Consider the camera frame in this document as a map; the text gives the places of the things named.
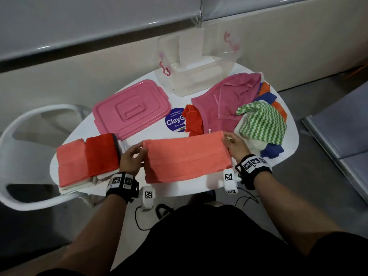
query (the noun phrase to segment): pink plastic lid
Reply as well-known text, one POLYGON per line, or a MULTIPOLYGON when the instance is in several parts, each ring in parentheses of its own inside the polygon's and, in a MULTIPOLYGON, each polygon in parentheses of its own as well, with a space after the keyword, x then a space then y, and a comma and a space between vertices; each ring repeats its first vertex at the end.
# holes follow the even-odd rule
POLYGON ((162 88, 145 79, 99 102, 92 112, 100 134, 114 133, 123 140, 157 122, 170 110, 162 88))

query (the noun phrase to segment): person's left hand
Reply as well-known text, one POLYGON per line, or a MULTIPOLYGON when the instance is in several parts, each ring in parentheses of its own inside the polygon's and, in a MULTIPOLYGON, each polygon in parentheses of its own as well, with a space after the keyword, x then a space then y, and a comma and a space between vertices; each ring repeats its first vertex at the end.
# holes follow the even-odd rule
POLYGON ((142 147, 143 142, 140 142, 136 145, 133 145, 129 148, 124 154, 122 154, 120 158, 120 171, 126 172, 133 176, 138 174, 140 167, 143 165, 142 161, 144 156, 148 152, 148 148, 142 147))

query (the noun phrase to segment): white table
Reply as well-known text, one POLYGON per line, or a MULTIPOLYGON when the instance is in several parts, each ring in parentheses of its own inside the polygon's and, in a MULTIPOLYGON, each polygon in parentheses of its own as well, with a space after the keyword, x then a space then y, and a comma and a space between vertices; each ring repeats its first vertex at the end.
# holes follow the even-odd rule
MULTIPOLYGON (((244 66, 239 64, 235 64, 234 68, 232 69, 230 75, 238 74, 241 72, 253 73, 250 69, 247 69, 244 66)), ((143 79, 151 79, 153 80, 158 86, 161 86, 162 89, 168 95, 168 100, 171 104, 172 108, 182 107, 185 108, 187 104, 191 104, 191 99, 194 97, 198 97, 204 94, 209 89, 185 96, 185 97, 178 97, 173 93, 172 88, 168 83, 168 79, 162 74, 162 69, 158 69, 156 71, 150 72, 137 80, 133 81, 132 83, 128 84, 124 88, 120 89, 119 91, 143 80, 143 79)), ((271 92, 277 96, 276 101, 278 101, 286 113, 288 114, 287 117, 287 130, 283 139, 282 147, 284 152, 281 153, 277 158, 268 159, 265 158, 271 166, 275 166, 276 164, 282 162, 283 160, 290 157, 298 148, 299 145, 299 134, 297 131, 297 127, 295 125, 294 119, 292 115, 281 99, 280 95, 272 88, 271 92)), ((83 122, 70 134, 70 136, 64 141, 64 144, 72 142, 76 139, 84 139, 98 136, 99 132, 94 124, 94 116, 91 113, 89 116, 83 120, 83 122)), ((144 139, 163 139, 163 138, 182 138, 187 137, 189 133, 186 132, 173 132, 165 124, 165 118, 159 120, 158 122, 154 123, 153 125, 149 126, 148 128, 138 132, 137 134, 127 138, 124 140, 123 146, 125 149, 129 148, 131 145, 137 144, 144 139)), ((54 155, 53 159, 50 163, 50 175, 52 180, 58 185, 59 178, 58 178, 58 160, 56 155, 54 155)), ((145 181, 145 172, 144 169, 141 168, 139 173, 136 176, 136 180, 140 183, 140 187, 149 185, 145 181)), ((208 175, 204 175, 198 178, 194 178, 191 180, 186 181, 178 181, 173 183, 161 183, 161 184, 152 184, 154 190, 154 197, 160 196, 182 196, 182 195, 189 195, 195 194, 200 192, 205 192, 208 190, 214 190, 217 188, 221 188, 224 186, 223 182, 223 172, 216 172, 208 175)), ((103 182, 97 184, 92 187, 82 188, 78 191, 84 192, 87 194, 93 195, 101 195, 104 196, 106 194, 105 190, 107 187, 107 182, 103 182)))

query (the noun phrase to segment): black sleeve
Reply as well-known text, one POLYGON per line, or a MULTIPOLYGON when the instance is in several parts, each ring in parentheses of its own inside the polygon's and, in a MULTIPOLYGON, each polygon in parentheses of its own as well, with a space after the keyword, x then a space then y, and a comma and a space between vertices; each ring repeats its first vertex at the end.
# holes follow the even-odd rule
POLYGON ((85 276, 77 271, 72 271, 64 268, 54 268, 38 273, 37 276, 85 276))
POLYGON ((368 239, 347 232, 333 232, 317 241, 307 257, 321 266, 363 265, 368 258, 368 239))

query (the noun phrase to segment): wristband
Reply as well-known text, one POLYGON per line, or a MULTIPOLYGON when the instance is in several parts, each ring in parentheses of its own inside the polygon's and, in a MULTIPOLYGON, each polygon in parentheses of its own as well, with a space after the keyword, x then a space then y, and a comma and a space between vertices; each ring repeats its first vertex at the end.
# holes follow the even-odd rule
POLYGON ((244 184, 248 190, 255 190, 254 179, 259 173, 262 171, 272 173, 265 159, 257 157, 254 154, 249 154, 242 158, 240 163, 235 166, 235 169, 239 172, 239 176, 242 179, 241 183, 244 184))
POLYGON ((126 203, 132 202, 138 198, 139 183, 134 179, 134 176, 125 172, 114 174, 106 189, 106 197, 114 194, 122 197, 126 203))

